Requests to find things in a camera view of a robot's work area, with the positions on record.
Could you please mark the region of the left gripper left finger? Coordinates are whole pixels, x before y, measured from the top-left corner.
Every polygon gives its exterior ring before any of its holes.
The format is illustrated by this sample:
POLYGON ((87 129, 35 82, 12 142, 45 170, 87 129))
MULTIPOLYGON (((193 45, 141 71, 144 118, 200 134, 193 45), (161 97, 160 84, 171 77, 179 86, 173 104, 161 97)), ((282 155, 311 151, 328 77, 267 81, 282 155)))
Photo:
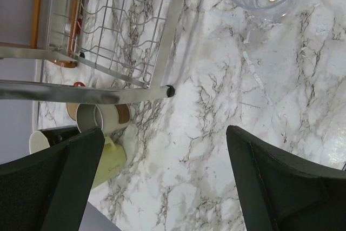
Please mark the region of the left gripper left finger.
POLYGON ((93 128, 1 165, 1 230, 78 230, 105 137, 93 128))

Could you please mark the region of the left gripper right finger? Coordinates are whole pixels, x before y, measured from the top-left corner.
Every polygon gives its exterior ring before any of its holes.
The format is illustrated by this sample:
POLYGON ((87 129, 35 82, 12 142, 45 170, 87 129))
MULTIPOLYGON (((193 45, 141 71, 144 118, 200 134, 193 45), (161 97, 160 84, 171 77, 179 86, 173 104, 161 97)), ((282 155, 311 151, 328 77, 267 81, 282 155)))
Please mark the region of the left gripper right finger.
POLYGON ((313 163, 228 126, 247 230, 345 230, 345 171, 313 163))

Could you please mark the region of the black faceted mug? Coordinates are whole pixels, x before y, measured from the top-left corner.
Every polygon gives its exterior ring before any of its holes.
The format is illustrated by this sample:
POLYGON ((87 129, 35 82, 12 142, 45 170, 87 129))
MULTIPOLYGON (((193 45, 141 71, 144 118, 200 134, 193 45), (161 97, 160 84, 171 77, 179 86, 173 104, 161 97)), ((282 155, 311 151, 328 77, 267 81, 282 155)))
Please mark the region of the black faceted mug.
POLYGON ((69 138, 78 135, 80 132, 76 126, 54 127, 41 129, 41 132, 48 140, 49 147, 59 144, 69 138))

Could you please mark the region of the light green mug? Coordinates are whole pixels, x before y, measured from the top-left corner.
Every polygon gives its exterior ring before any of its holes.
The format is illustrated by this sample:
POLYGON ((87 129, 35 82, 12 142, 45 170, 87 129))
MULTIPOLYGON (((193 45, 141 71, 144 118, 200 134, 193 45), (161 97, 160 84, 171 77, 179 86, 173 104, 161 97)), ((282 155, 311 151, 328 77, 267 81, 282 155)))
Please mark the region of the light green mug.
MULTIPOLYGON (((34 131, 29 138, 29 152, 31 154, 49 148, 48 140, 41 130, 34 131)), ((96 188, 107 180, 115 177, 127 161, 124 148, 115 144, 111 138, 105 138, 101 159, 98 164, 92 188, 96 188)))

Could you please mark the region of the cream cup brown band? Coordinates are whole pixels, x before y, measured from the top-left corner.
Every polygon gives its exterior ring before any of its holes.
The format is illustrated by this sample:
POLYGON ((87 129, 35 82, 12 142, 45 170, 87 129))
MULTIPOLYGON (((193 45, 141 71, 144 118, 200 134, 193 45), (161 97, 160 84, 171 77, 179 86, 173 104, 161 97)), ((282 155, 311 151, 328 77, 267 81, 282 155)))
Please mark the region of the cream cup brown band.
POLYGON ((99 127, 104 135, 126 128, 131 120, 127 104, 79 104, 76 110, 76 123, 82 133, 99 127))

